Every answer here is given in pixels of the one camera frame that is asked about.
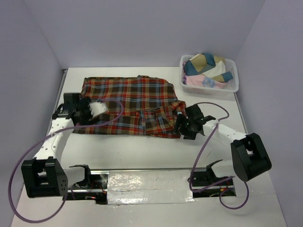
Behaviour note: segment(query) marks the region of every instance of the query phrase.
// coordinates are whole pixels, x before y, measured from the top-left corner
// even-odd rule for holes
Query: white cloth piece
[[[223,61],[220,61],[219,63],[216,64],[216,67],[204,72],[203,74],[208,78],[213,78],[225,72],[226,72],[225,64],[223,63]]]

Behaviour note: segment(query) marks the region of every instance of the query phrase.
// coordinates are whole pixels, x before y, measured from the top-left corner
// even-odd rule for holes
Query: white table
[[[244,132],[239,108],[234,94],[204,96],[184,93],[179,84],[178,67],[124,67],[124,68],[70,68],[65,78],[59,103],[64,92],[80,92],[85,77],[136,77],[148,75],[166,79],[175,87],[179,100],[190,106],[197,102],[215,102],[225,107],[230,118],[223,120],[227,126]],[[206,115],[219,118],[224,112],[212,105],[200,105]],[[63,168],[75,164],[87,164],[91,169],[128,168],[191,168],[205,141],[198,135],[195,141],[170,140],[139,136],[79,135],[72,134],[64,149]],[[201,156],[199,167],[218,159],[230,159],[230,148],[211,141]],[[244,184],[234,180],[237,197],[225,197],[224,201],[236,206],[246,196]],[[268,173],[248,182],[250,199],[240,210],[228,210],[218,198],[200,198],[185,204],[145,205],[95,205],[92,201],[67,201],[62,211],[50,221],[35,226],[275,226],[285,227],[285,221]],[[19,212],[27,218],[41,219],[52,214],[60,205],[61,198],[29,199],[23,190],[18,204]],[[30,224],[14,217],[13,227]]]

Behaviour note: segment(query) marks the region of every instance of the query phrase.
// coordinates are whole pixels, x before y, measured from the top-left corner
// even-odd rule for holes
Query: plaid shirt
[[[122,116],[109,125],[76,129],[76,133],[111,135],[149,135],[180,138],[172,135],[178,112],[185,114],[185,102],[179,101],[172,84],[164,79],[138,76],[135,78],[85,78],[82,96],[92,101],[115,98],[123,104]],[[108,111],[101,114],[98,123],[114,119],[121,108],[107,102]]]

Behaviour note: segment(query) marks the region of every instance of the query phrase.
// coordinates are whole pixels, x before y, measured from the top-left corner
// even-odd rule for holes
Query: plastic basket
[[[183,76],[184,76],[184,71],[183,71],[183,63],[191,59],[194,55],[183,55],[181,57],[180,61],[180,84],[183,88],[184,92],[189,92],[189,93],[198,93],[198,94],[209,94],[209,95],[224,95],[226,92],[236,92],[239,89],[239,78],[238,78],[238,72],[237,72],[237,67],[236,63],[232,60],[225,59],[225,67],[226,71],[230,71],[233,75],[233,79],[228,81],[227,85],[223,87],[222,89],[217,89],[217,88],[211,88],[211,87],[200,87],[200,86],[190,86],[183,84]]]

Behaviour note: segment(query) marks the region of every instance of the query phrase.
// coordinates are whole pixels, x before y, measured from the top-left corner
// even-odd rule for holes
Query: folded cloth
[[[183,64],[183,83],[187,85],[223,88],[233,79],[226,72],[225,59],[212,54],[197,54]]]
[[[75,133],[111,135],[149,135],[164,138],[180,138],[171,134],[178,112],[185,113],[185,102],[177,99],[172,84],[164,79],[138,76],[136,78],[85,78],[83,97],[92,101],[105,98],[119,100],[124,111],[115,122],[102,127],[75,129]],[[115,102],[106,102],[108,110],[98,116],[103,123],[114,119],[120,113]]]

